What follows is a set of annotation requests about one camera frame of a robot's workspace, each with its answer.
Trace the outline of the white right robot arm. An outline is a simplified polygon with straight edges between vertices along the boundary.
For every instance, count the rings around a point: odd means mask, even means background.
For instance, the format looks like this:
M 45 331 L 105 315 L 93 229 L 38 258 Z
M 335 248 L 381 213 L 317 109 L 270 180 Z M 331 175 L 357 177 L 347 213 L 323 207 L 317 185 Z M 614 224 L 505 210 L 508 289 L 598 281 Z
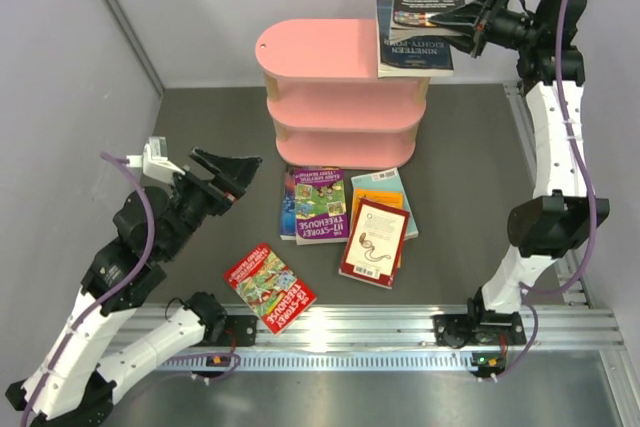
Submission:
M 509 9 L 510 0 L 474 0 L 437 14 L 455 32 L 450 44 L 472 57 L 489 44 L 519 54 L 517 73 L 534 128 L 536 178 L 531 200 L 507 221 L 510 246 L 493 277 L 467 302 L 464 314 L 434 318 L 436 342 L 460 349 L 522 345 L 519 309 L 541 274 L 570 250 L 594 246 L 610 203 L 596 196 L 584 161 L 581 100 L 584 58 L 572 41 L 587 0 L 540 0 L 535 11 Z

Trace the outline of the blue nineteen eighty-four book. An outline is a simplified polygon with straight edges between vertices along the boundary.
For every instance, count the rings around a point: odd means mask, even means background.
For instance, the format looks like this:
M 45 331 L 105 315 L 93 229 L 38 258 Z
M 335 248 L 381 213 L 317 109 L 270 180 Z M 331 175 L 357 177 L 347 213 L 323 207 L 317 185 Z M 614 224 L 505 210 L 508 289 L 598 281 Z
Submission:
M 376 0 L 377 75 L 379 78 L 446 77 L 454 73 L 450 45 L 432 36 L 392 43 L 392 0 Z

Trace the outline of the purple 117-storey treehouse book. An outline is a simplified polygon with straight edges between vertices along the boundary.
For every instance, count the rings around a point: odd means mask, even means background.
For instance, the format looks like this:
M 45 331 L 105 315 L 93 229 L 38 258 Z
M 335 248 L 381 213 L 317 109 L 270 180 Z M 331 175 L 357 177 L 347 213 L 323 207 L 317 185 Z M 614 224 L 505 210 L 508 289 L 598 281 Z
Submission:
M 342 170 L 295 169 L 294 194 L 297 245 L 348 240 L 349 218 Z

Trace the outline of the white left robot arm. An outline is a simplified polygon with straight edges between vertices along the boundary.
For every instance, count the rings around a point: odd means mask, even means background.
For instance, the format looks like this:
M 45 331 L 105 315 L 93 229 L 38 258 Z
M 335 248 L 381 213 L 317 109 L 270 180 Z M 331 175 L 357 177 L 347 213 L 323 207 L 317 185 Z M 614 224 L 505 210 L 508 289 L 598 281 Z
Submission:
M 23 426 L 98 426 L 157 366 L 225 335 L 226 309 L 214 294 L 196 292 L 162 325 L 114 355 L 105 353 L 165 279 L 164 264 L 207 217 L 224 215 L 246 193 L 262 158 L 195 148 L 190 159 L 210 174 L 202 179 L 172 163 L 152 141 L 139 155 L 101 157 L 134 191 L 114 215 L 116 236 L 96 253 L 51 350 L 30 377 L 7 388 L 6 398 L 20 412 Z

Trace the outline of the red cream pocket-watch book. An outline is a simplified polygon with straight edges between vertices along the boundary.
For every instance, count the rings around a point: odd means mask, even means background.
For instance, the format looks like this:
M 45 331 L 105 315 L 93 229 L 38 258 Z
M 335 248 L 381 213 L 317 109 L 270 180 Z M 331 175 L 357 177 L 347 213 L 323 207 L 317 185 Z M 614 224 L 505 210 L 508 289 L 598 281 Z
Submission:
M 401 261 L 410 215 L 407 211 L 360 201 L 338 273 L 391 289 Z

